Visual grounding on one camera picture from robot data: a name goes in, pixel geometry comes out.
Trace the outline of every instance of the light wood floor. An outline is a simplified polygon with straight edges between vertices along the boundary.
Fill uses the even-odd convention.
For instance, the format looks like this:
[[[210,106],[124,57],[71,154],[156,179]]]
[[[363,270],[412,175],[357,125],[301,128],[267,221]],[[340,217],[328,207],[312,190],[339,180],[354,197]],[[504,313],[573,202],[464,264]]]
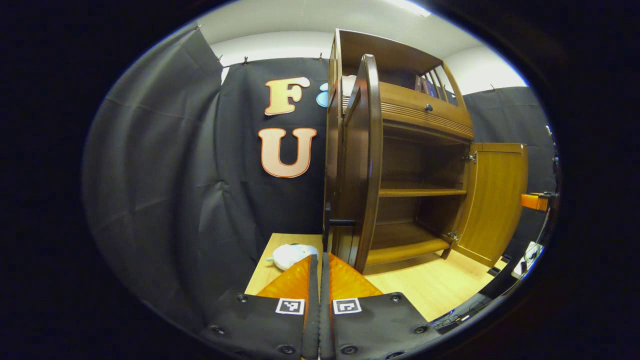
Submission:
[[[270,257],[280,245],[300,243],[313,245],[322,251],[321,235],[273,234],[253,272],[245,293],[257,294],[282,271]],[[444,260],[442,251],[395,263],[367,265],[365,277],[383,293],[400,291],[427,320],[462,304],[484,288],[492,279],[489,267],[484,266],[455,250]],[[495,267],[502,269],[505,263],[498,261]],[[318,281],[322,269],[322,257],[318,259]]]

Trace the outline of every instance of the orange letter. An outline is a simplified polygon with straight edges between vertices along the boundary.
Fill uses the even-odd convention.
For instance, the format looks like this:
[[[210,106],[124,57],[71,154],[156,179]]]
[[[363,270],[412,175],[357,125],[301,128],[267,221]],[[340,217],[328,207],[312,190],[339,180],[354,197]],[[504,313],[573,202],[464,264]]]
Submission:
[[[311,138],[317,131],[308,127],[294,129],[292,134],[298,138],[298,158],[292,165],[280,162],[280,141],[286,134],[284,129],[275,128],[258,131],[258,136],[262,139],[262,168],[275,177],[296,177],[307,171],[311,160]]]
[[[264,110],[265,115],[278,115],[291,113],[296,109],[295,105],[289,104],[289,98],[298,102],[302,99],[302,87],[310,85],[307,78],[292,78],[282,80],[271,80],[265,84],[269,87],[269,107]]]

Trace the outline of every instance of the white stuffed toy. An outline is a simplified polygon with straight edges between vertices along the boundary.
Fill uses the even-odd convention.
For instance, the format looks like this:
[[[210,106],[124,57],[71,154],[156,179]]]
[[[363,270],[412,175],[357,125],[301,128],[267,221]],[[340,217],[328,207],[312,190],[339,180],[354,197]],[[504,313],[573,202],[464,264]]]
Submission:
[[[309,255],[318,255],[318,250],[311,245],[285,244],[277,247],[273,251],[273,256],[266,260],[273,261],[279,269],[284,271]]]

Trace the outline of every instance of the ceiling light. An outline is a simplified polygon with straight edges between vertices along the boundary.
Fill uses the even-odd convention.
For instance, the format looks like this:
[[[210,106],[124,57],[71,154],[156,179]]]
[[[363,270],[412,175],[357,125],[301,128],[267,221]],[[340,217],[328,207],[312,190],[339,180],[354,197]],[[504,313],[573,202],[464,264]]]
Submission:
[[[416,13],[418,15],[421,16],[429,16],[431,15],[430,12],[428,12],[427,10],[423,9],[423,7],[421,7],[418,4],[415,4],[409,0],[387,0],[388,3],[392,3],[394,5],[396,5],[399,8],[403,8],[405,10],[409,10],[410,12]]]

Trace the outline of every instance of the wooden shelf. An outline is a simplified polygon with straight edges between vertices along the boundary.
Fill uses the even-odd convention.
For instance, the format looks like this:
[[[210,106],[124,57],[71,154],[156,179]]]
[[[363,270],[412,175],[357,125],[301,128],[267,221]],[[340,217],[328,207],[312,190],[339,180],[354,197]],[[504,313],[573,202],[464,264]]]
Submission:
[[[466,190],[446,188],[433,184],[419,184],[400,181],[381,181],[380,197],[425,197],[445,195],[466,195]]]
[[[367,264],[389,263],[449,248],[449,243],[412,222],[376,225]]]

